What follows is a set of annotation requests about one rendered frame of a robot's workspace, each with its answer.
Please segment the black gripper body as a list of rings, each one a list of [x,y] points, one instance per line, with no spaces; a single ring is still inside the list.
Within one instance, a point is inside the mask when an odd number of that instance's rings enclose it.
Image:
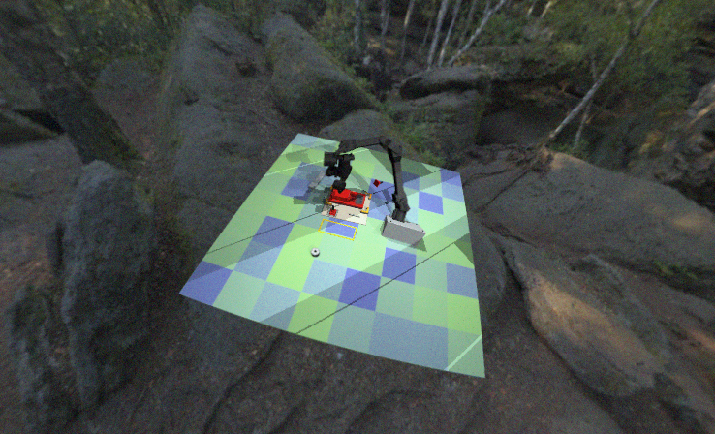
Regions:
[[[337,176],[340,177],[340,180],[335,179],[332,184],[332,188],[344,191],[345,187],[346,187],[345,178],[348,178],[349,172],[352,170],[352,165],[350,165],[346,169],[342,169],[338,166],[337,169],[338,169]]]

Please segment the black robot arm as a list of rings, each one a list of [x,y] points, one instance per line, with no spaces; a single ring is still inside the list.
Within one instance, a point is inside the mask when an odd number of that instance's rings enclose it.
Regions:
[[[393,177],[395,191],[392,193],[392,200],[395,203],[395,210],[392,213],[392,219],[405,223],[405,218],[407,212],[410,211],[411,207],[408,204],[407,194],[404,190],[403,177],[401,175],[400,160],[402,156],[402,147],[394,142],[386,139],[384,136],[380,136],[372,139],[342,139],[338,145],[338,149],[335,152],[326,152],[324,156],[324,167],[326,169],[326,176],[337,177],[337,167],[346,169],[350,166],[350,162],[355,160],[355,156],[351,154],[343,154],[354,149],[380,144],[389,154],[389,158],[392,162]],[[337,165],[338,160],[338,166]]]

